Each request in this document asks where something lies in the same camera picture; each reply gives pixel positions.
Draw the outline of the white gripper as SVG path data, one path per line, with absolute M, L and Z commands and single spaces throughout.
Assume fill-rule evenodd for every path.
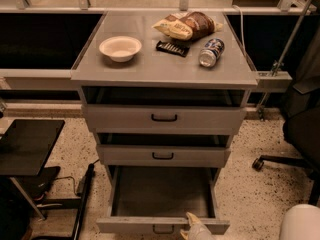
M 186 216 L 190 227 L 189 231 L 180 230 L 180 234 L 184 240 L 214 240 L 214 236 L 205 225 L 200 224 L 201 220 L 191 212 L 187 212 Z

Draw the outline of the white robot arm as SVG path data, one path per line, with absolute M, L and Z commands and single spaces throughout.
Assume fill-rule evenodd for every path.
M 186 213 L 188 230 L 181 230 L 184 240 L 216 240 L 209 229 L 193 213 Z M 310 204 L 298 204 L 284 215 L 279 240 L 320 240 L 320 208 Z

